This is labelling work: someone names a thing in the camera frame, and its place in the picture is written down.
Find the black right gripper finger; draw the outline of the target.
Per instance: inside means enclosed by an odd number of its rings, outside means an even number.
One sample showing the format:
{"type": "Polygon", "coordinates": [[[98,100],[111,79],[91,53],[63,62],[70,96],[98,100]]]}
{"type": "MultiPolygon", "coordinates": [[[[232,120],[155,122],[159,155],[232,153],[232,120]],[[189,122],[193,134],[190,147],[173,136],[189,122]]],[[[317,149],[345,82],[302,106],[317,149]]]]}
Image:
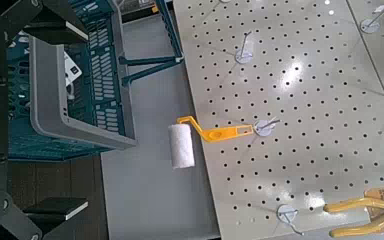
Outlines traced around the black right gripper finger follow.
{"type": "Polygon", "coordinates": [[[23,31],[51,45],[89,40],[68,0],[0,0],[0,17],[10,39],[23,31]]]}
{"type": "Polygon", "coordinates": [[[76,197],[49,197],[24,210],[11,204],[1,220],[0,240],[80,240],[76,227],[88,205],[76,197]]]}

